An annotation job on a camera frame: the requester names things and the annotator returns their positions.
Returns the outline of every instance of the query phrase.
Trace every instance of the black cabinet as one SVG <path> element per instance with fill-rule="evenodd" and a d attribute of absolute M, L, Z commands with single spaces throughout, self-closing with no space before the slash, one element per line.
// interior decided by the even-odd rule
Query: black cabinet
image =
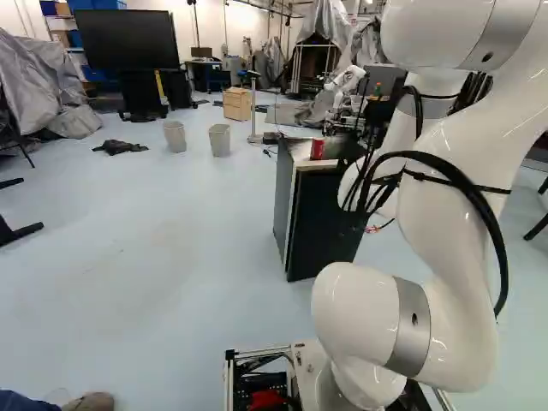
<path fill-rule="evenodd" d="M 273 231 L 290 282 L 353 261 L 364 232 L 362 220 L 337 204 L 343 170 L 336 160 L 309 161 L 311 144 L 278 145 Z"/>

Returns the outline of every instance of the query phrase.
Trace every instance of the black cloth on floor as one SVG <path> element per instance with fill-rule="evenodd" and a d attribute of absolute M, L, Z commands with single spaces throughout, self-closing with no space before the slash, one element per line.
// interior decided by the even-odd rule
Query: black cloth on floor
<path fill-rule="evenodd" d="M 102 146 L 92 149 L 94 152 L 105 151 L 111 156 L 120 154 L 121 152 L 144 152 L 148 150 L 147 146 L 141 144 L 131 144 L 120 140 L 105 140 Z"/>

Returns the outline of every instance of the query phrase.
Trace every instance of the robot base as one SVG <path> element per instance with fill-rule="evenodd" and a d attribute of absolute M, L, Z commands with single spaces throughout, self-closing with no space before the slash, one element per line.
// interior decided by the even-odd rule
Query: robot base
<path fill-rule="evenodd" d="M 284 357 L 287 369 L 268 374 L 241 374 L 251 361 L 269 362 Z M 290 346 L 254 351 L 226 352 L 224 363 L 225 411 L 244 411 L 251 395 L 262 390 L 276 390 L 288 403 L 280 409 L 302 411 L 360 411 L 337 387 L 328 357 L 318 340 L 305 340 Z M 432 411 L 418 383 L 408 380 L 403 394 L 387 411 Z"/>

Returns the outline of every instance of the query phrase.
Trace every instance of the black chair leg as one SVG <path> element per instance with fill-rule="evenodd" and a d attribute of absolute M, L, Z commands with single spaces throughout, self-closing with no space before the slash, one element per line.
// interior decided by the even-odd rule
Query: black chair leg
<path fill-rule="evenodd" d="M 6 180 L 5 182 L 0 182 L 0 190 L 2 188 L 14 186 L 15 184 L 21 184 L 24 181 L 25 180 L 23 180 L 22 178 L 14 178 L 13 180 Z"/>
<path fill-rule="evenodd" d="M 25 150 L 25 147 L 22 144 L 19 144 L 19 148 L 21 149 L 23 154 L 25 154 L 25 157 L 27 158 L 27 160 L 31 164 L 31 166 L 35 169 L 36 167 L 34 166 L 34 163 L 31 160 L 31 158 L 28 156 L 28 153 L 27 153 L 27 150 Z"/>
<path fill-rule="evenodd" d="M 548 190 L 548 178 L 546 178 L 545 182 L 542 183 L 542 186 L 539 188 L 539 194 L 544 194 Z"/>
<path fill-rule="evenodd" d="M 525 241 L 531 241 L 537 234 L 542 231 L 548 225 L 548 214 L 540 220 L 540 223 L 534 226 L 534 228 L 523 236 Z"/>
<path fill-rule="evenodd" d="M 28 225 L 27 227 L 21 227 L 20 229 L 11 229 L 6 223 L 6 220 L 0 216 L 0 247 L 10 244 L 15 240 L 31 235 L 36 231 L 44 228 L 43 223 L 35 223 Z"/>

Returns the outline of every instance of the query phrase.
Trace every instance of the blue bin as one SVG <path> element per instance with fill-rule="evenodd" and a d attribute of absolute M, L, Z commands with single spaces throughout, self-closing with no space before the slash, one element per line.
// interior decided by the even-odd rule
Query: blue bin
<path fill-rule="evenodd" d="M 91 10 L 95 9 L 93 7 L 93 0 L 67 0 L 70 11 L 74 13 L 75 10 Z"/>
<path fill-rule="evenodd" d="M 70 41 L 72 47 L 84 47 L 82 44 L 82 37 L 78 30 L 70 30 L 68 32 L 68 41 Z"/>
<path fill-rule="evenodd" d="M 57 9 L 55 8 L 56 1 L 53 0 L 40 0 L 40 8 L 43 15 L 57 15 Z"/>
<path fill-rule="evenodd" d="M 126 5 L 120 0 L 92 0 L 95 9 L 107 9 L 107 10 L 116 10 L 116 9 L 125 9 Z"/>
<path fill-rule="evenodd" d="M 121 0 L 67 0 L 68 6 L 74 13 L 75 10 L 84 9 L 126 9 L 128 5 Z"/>
<path fill-rule="evenodd" d="M 116 72 L 112 70 L 94 70 L 89 66 L 81 66 L 82 72 L 88 81 L 94 81 L 96 83 L 116 83 L 118 82 L 118 77 Z"/>
<path fill-rule="evenodd" d="M 81 66 L 82 72 L 88 81 L 107 81 L 103 70 L 93 70 L 89 66 Z"/>

